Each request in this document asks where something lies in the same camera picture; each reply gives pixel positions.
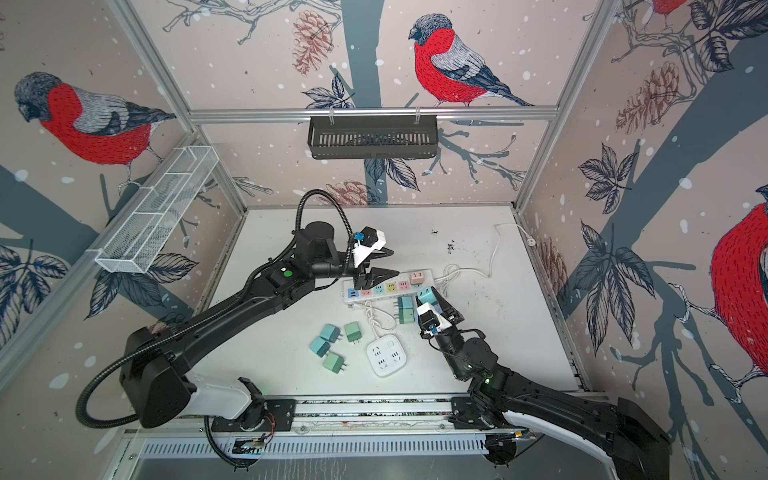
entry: white power cord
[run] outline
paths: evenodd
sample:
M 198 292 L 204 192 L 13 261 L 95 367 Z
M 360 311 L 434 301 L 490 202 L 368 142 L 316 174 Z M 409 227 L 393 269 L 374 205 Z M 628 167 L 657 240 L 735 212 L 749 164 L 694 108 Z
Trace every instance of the white power cord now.
M 383 327 L 382 324 L 379 323 L 379 321 L 373 317 L 375 311 L 379 313 L 383 313 L 384 315 L 387 315 L 389 318 L 392 319 L 395 325 L 392 328 Z M 386 311 L 371 305 L 370 300 L 366 302 L 366 318 L 368 319 L 368 323 L 371 324 L 371 330 L 373 330 L 373 336 L 376 337 L 377 339 L 379 338 L 379 333 L 376 332 L 376 329 L 382 330 L 383 332 L 394 332 L 395 328 L 397 328 L 397 319 L 391 313 L 387 313 Z
M 476 268 L 461 268 L 459 265 L 456 265 L 455 263 L 450 263 L 449 265 L 446 265 L 445 269 L 442 271 L 442 276 L 435 278 L 435 287 L 437 287 L 438 291 L 444 297 L 448 297 L 448 285 L 453 280 L 456 280 L 462 274 L 462 272 L 475 272 L 487 279 L 490 279 L 493 276 L 493 260 L 496 258 L 496 252 L 498 251 L 498 246 L 502 242 L 502 232 L 499 231 L 498 228 L 501 227 L 502 225 L 515 225 L 526 236 L 526 241 L 525 241 L 526 244 L 529 247 L 536 246 L 536 240 L 534 240 L 534 238 L 531 237 L 531 235 L 529 235 L 528 232 L 526 232 L 523 227 L 521 227 L 520 225 L 517 225 L 515 222 L 497 223 L 496 225 L 493 226 L 493 228 L 494 230 L 496 230 L 496 233 L 498 234 L 498 240 L 496 241 L 496 247 L 494 247 L 493 253 L 491 253 L 491 259 L 488 261 L 488 274 L 485 274 Z

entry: power strip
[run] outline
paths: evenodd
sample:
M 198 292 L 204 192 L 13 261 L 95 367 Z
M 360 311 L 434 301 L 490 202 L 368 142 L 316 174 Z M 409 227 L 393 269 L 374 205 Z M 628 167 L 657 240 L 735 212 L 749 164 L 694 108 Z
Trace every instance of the power strip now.
M 424 280 L 419 285 L 411 284 L 412 273 L 422 273 Z M 397 298 L 398 296 L 416 295 L 420 290 L 434 285 L 435 282 L 430 270 L 413 270 L 411 272 L 402 272 L 398 276 L 376 285 L 371 290 L 355 290 L 352 280 L 344 280 L 341 298 L 344 303 L 351 305 L 353 303 Z
M 390 376 L 397 372 L 406 366 L 408 359 L 400 341 L 391 333 L 371 342 L 366 347 L 366 352 L 373 372 L 381 377 Z

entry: bird tail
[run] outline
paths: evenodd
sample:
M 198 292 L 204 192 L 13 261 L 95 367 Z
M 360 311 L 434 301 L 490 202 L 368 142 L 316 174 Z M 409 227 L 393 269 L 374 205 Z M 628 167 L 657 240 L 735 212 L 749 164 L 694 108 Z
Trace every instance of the bird tail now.
M 529 104 L 527 101 L 523 100 L 520 97 L 517 97 L 512 94 L 511 91 L 509 91 L 509 87 L 504 85 L 504 88 L 499 88 L 498 94 L 500 94 L 504 98 L 508 98 L 509 100 L 512 100 L 516 104 L 520 105 L 521 107 L 533 107 L 533 104 Z

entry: wire mesh shelf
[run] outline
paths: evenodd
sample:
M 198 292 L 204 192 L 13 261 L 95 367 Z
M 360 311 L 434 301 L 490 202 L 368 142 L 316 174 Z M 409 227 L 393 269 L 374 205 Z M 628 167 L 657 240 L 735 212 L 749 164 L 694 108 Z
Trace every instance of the wire mesh shelf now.
M 219 161 L 207 145 L 177 152 L 155 185 L 141 187 L 144 199 L 97 255 L 96 263 L 105 270 L 146 273 Z

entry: red bird illustration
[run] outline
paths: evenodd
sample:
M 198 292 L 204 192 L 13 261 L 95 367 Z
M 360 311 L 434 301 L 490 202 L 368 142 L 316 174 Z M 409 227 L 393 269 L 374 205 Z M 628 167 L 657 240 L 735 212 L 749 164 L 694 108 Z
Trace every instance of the red bird illustration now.
M 152 151 L 149 139 L 160 123 L 176 118 L 115 95 L 73 87 L 42 71 L 21 79 L 14 93 L 24 119 L 39 119 L 72 153 L 95 164 L 125 165 L 128 179 L 118 192 L 128 184 L 139 185 L 131 179 L 131 162 Z
M 507 98 L 531 106 L 515 97 L 485 65 L 483 57 L 464 45 L 445 15 L 422 16 L 413 24 L 408 38 L 415 40 L 416 77 L 437 97 L 435 106 L 446 101 L 469 106 L 469 102 L 482 97 Z
M 768 202 L 768 185 L 757 193 Z M 671 285 L 680 290 L 686 303 L 682 321 L 688 320 L 690 309 L 718 319 L 752 359 L 752 369 L 740 380 L 732 379 L 718 365 L 710 366 L 733 385 L 736 395 L 729 400 L 741 403 L 741 387 L 768 376 L 768 204 L 754 207 L 720 239 L 712 253 L 710 275 L 713 309 L 693 305 L 682 286 Z

